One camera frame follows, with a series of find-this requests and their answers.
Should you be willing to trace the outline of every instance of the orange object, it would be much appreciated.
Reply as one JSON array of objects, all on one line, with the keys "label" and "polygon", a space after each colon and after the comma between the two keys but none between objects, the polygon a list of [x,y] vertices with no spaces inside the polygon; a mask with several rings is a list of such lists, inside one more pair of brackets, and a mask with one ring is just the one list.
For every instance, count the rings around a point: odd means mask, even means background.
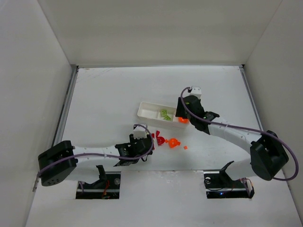
[{"label": "orange object", "polygon": [[180,144],[181,144],[180,141],[178,141],[176,138],[171,138],[169,140],[169,147],[170,148],[174,148],[176,146],[179,146]]},{"label": "orange object", "polygon": [[184,119],[184,118],[182,118],[182,117],[179,117],[178,118],[179,119],[179,122],[181,122],[181,123],[183,123],[183,124],[187,124],[188,123],[188,119]]}]

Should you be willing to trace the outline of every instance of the white wall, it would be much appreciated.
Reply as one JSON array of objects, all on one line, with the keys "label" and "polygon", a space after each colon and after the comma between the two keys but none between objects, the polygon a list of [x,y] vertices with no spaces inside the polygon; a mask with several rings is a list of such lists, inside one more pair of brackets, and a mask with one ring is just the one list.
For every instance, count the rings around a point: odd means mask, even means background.
[{"label": "white wall", "polygon": [[39,0],[80,65],[244,64],[281,0]]},{"label": "white wall", "polygon": [[[265,129],[275,131],[299,159],[299,176],[289,182],[303,217],[303,1],[283,0],[245,65]],[[284,168],[294,172],[291,160]]]},{"label": "white wall", "polygon": [[0,0],[0,226],[20,227],[71,75],[36,0]]}]

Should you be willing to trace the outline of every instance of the white tray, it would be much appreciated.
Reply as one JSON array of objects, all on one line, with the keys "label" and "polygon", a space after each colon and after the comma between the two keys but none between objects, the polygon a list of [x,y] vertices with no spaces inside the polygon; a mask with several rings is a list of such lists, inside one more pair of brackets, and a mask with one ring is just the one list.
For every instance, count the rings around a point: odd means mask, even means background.
[{"label": "white tray", "polygon": [[[167,115],[172,119],[172,121],[164,120],[164,117],[161,117],[161,110],[167,110]],[[165,125],[165,126],[175,126],[179,128],[185,128],[188,126],[188,123],[181,123],[176,115],[176,108],[141,102],[138,110],[138,117],[146,122],[147,124],[156,124],[156,125]]]}]

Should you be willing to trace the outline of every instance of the green object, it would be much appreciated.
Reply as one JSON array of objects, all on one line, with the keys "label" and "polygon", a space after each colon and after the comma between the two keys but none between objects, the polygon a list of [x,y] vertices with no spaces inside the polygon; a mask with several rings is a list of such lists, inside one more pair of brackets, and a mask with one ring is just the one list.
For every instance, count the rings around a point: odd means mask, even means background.
[{"label": "green object", "polygon": [[164,117],[164,120],[171,121],[171,118],[166,115],[166,117]]},{"label": "green object", "polygon": [[167,110],[161,110],[161,117],[166,117],[167,116]]}]

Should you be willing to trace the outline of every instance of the red wire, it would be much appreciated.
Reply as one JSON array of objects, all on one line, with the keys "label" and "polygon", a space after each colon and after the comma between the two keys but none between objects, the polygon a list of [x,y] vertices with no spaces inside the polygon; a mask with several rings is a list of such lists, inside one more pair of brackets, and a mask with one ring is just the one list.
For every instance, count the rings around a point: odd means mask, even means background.
[{"label": "red wire", "polygon": [[252,184],[251,180],[246,178],[247,181],[250,181],[251,186],[253,187],[254,185]]},{"label": "red wire", "polygon": [[106,190],[108,189],[108,187],[109,187],[109,180],[107,180],[107,182],[106,182],[105,189],[104,189],[103,194],[102,194],[102,196],[101,196],[102,198],[103,198],[103,196],[105,195]]}]

